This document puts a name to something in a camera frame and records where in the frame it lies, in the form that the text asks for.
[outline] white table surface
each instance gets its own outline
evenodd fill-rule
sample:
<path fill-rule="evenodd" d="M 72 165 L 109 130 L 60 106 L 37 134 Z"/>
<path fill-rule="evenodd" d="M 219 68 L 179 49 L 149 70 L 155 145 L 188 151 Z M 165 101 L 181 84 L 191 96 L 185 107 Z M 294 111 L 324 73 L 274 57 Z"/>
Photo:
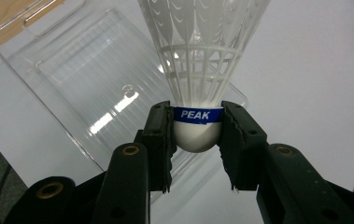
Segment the white table surface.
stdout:
<path fill-rule="evenodd" d="M 269 143 L 297 147 L 325 179 L 354 188 L 354 0 L 273 0 L 232 83 L 249 99 L 248 112 Z M 0 151 L 24 183 L 63 175 L 79 184 L 100 174 L 75 147 L 0 60 Z M 207 157 L 190 169 L 220 164 L 219 157 Z M 168 205 L 174 216 L 153 215 L 152 222 L 261 223 L 255 194 L 236 195 L 221 167 L 211 172 L 183 177 L 205 181 L 188 203 Z M 184 193 L 174 186 L 152 213 Z"/>

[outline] white shuttlecock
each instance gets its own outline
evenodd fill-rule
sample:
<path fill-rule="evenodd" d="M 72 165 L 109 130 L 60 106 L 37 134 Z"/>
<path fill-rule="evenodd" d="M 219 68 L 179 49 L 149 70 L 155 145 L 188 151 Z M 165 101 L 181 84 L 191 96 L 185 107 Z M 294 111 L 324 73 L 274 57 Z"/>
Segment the white shuttlecock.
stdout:
<path fill-rule="evenodd" d="M 218 142 L 220 98 L 269 1 L 138 0 L 176 101 L 182 149 Z"/>

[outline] clear plastic container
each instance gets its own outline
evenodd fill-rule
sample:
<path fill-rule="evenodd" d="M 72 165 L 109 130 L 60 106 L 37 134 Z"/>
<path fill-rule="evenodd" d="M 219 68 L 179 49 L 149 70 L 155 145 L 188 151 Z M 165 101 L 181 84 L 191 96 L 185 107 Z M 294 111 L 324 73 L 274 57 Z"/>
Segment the clear plastic container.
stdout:
<path fill-rule="evenodd" d="M 150 107 L 173 99 L 146 29 L 135 0 L 36 1 L 0 26 L 0 56 L 65 129 L 76 153 L 106 170 L 113 149 L 144 128 Z M 231 84 L 224 99 L 247 103 Z M 173 185 L 208 153 L 179 149 Z"/>

